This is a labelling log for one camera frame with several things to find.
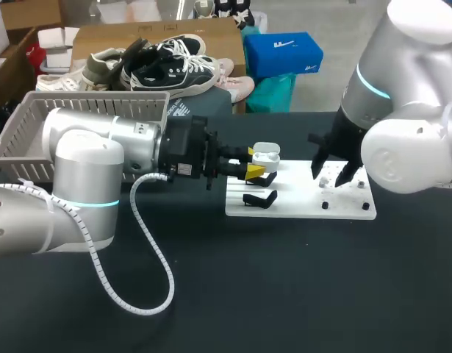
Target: sneaker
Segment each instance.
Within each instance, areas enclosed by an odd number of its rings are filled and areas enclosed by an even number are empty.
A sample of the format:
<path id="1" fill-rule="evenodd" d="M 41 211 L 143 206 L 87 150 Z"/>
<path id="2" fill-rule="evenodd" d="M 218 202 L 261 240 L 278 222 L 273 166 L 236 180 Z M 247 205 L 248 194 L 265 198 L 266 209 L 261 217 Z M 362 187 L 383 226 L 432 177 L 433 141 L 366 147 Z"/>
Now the sneaker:
<path id="1" fill-rule="evenodd" d="M 214 0 L 196 0 L 193 7 L 193 18 L 217 17 L 214 8 Z"/>
<path id="2" fill-rule="evenodd" d="M 36 79 L 36 90 L 41 92 L 77 92 L 82 80 L 83 68 L 64 76 L 39 75 Z"/>
<path id="3" fill-rule="evenodd" d="M 234 62 L 230 59 L 218 59 L 220 75 L 229 77 L 234 70 Z"/>
<path id="4" fill-rule="evenodd" d="M 255 82 L 251 77 L 224 77 L 222 76 L 216 87 L 227 90 L 231 94 L 232 103 L 244 100 L 255 89 Z"/>
<path id="5" fill-rule="evenodd" d="M 110 73 L 121 62 L 125 49 L 110 48 L 96 54 L 90 54 L 82 71 L 79 90 L 109 90 Z"/>
<path id="6" fill-rule="evenodd" d="M 169 92 L 170 98 L 196 96 L 220 77 L 219 62 L 211 57 L 174 54 L 132 73 L 132 90 Z"/>
<path id="7" fill-rule="evenodd" d="M 232 16 L 232 0 L 215 0 L 215 14 L 217 17 Z"/>
<path id="8" fill-rule="evenodd" d="M 233 0 L 232 13 L 240 30 L 245 26 L 255 26 L 255 18 L 250 11 L 251 0 Z"/>
<path id="9" fill-rule="evenodd" d="M 131 90 L 132 72 L 140 68 L 148 67 L 160 60 L 162 57 L 168 57 L 173 53 L 182 55 L 204 55 L 206 53 L 206 43 L 197 35 L 180 35 L 178 37 L 168 38 L 147 49 L 142 49 L 131 60 L 127 60 L 121 71 L 121 84 Z"/>

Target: black bracket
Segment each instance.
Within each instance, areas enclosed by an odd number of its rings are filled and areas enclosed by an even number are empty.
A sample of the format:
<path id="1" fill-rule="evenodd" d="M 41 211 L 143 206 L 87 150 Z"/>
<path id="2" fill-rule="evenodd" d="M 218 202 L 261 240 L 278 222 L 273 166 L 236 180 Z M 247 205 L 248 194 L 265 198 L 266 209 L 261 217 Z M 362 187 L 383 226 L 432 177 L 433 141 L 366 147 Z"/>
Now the black bracket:
<path id="1" fill-rule="evenodd" d="M 278 191 L 274 190 L 271 192 L 269 197 L 266 199 L 261 199 L 257 196 L 250 195 L 249 193 L 244 194 L 243 201 L 245 205 L 252 206 L 252 207 L 260 207 L 264 210 L 267 210 L 271 207 L 271 205 L 275 202 L 275 200 L 278 198 Z"/>
<path id="2" fill-rule="evenodd" d="M 246 180 L 245 184 L 248 185 L 250 183 L 252 185 L 261 186 L 262 188 L 268 188 L 277 175 L 278 172 L 275 171 L 274 173 L 270 173 L 266 178 L 262 178 L 259 176 L 258 178 Z"/>

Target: black sneaker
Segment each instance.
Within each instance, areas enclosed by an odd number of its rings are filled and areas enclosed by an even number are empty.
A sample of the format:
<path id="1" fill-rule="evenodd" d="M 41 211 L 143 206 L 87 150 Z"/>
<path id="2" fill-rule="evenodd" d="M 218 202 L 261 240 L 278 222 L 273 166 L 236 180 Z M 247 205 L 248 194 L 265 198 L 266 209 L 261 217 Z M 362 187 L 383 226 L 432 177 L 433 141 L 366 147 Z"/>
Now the black sneaker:
<path id="1" fill-rule="evenodd" d="M 177 54 L 132 73 L 132 90 L 169 92 L 170 98 L 196 96 L 209 90 L 220 77 L 219 62 L 211 57 Z"/>
<path id="2" fill-rule="evenodd" d="M 232 16 L 232 1 L 233 0 L 214 0 L 215 14 L 217 17 L 231 17 Z"/>
<path id="3" fill-rule="evenodd" d="M 232 14 L 240 30 L 245 26 L 255 26 L 255 18 L 250 11 L 250 0 L 232 0 Z"/>
<path id="4" fill-rule="evenodd" d="M 197 35 L 180 35 L 160 42 L 147 49 L 141 49 L 132 59 L 127 60 L 121 71 L 121 84 L 131 90 L 131 75 L 144 66 L 150 66 L 159 58 L 171 56 L 180 52 L 184 55 L 204 55 L 206 53 L 206 43 Z"/>
<path id="5" fill-rule="evenodd" d="M 193 6 L 193 18 L 217 17 L 214 12 L 214 0 L 196 0 Z"/>

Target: blue shoe box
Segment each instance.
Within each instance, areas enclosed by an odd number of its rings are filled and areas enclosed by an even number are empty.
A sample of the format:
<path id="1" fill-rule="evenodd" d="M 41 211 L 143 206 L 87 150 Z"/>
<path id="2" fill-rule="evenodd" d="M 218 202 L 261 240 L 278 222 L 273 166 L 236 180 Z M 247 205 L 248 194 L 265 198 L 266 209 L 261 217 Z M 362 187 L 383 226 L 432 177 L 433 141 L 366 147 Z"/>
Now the blue shoe box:
<path id="1" fill-rule="evenodd" d="M 320 69 L 323 51 L 307 32 L 245 37 L 250 75 L 311 74 Z"/>

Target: floor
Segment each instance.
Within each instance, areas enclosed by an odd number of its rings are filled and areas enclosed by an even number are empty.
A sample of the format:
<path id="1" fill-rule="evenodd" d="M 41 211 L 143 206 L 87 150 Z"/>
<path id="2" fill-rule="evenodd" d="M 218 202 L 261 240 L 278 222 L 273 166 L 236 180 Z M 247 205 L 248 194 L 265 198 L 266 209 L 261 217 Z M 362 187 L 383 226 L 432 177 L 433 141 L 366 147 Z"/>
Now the floor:
<path id="1" fill-rule="evenodd" d="M 162 19 L 187 18 L 195 0 L 157 0 Z M 92 0 L 65 0 L 71 25 L 90 23 Z M 334 111 L 389 0 L 252 0 L 268 15 L 268 32 L 308 32 L 324 51 L 318 74 L 300 75 L 292 111 Z"/>

